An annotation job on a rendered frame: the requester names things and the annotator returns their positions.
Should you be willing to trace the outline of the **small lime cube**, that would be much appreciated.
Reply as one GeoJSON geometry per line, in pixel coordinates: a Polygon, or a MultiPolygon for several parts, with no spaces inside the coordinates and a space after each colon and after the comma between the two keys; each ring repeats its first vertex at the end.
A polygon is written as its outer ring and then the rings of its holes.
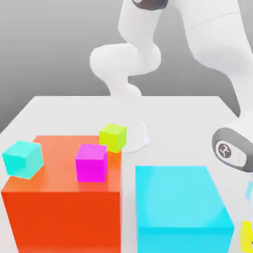
{"type": "Polygon", "coordinates": [[[119,153],[127,143],[127,127],[107,124],[99,132],[99,144],[106,145],[107,151],[119,153]]]}

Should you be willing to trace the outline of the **small magenta cube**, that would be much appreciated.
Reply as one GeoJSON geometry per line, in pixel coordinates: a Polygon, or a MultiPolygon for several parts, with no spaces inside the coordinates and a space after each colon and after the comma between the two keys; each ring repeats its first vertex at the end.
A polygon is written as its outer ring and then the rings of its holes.
{"type": "Polygon", "coordinates": [[[108,168],[107,146],[82,144],[75,157],[78,182],[105,182],[108,168]]]}

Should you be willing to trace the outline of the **small turquoise cube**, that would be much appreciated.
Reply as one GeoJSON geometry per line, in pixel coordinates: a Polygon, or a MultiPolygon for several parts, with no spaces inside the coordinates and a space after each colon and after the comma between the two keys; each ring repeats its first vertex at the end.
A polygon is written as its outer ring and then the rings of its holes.
{"type": "Polygon", "coordinates": [[[9,176],[31,179],[43,166],[41,144],[17,141],[2,153],[9,176]]]}

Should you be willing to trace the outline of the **small yellow cube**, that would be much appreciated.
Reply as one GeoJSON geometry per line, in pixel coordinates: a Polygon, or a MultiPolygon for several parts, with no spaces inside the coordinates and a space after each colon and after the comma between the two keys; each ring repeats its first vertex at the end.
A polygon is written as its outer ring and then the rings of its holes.
{"type": "Polygon", "coordinates": [[[253,253],[253,228],[250,221],[243,220],[239,231],[241,252],[253,253]]]}

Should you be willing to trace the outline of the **large cyan box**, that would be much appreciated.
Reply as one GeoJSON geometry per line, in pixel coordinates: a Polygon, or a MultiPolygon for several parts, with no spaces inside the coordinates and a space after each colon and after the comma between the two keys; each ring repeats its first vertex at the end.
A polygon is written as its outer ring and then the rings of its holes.
{"type": "Polygon", "coordinates": [[[228,253],[234,224],[204,166],[135,168],[137,253],[228,253]]]}

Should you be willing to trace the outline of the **large orange box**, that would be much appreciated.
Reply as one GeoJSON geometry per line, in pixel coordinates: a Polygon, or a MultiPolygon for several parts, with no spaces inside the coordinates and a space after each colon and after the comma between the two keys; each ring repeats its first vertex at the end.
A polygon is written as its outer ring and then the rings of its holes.
{"type": "Polygon", "coordinates": [[[37,136],[44,166],[1,191],[19,253],[121,253],[121,155],[104,183],[77,182],[75,156],[98,136],[37,136]]]}

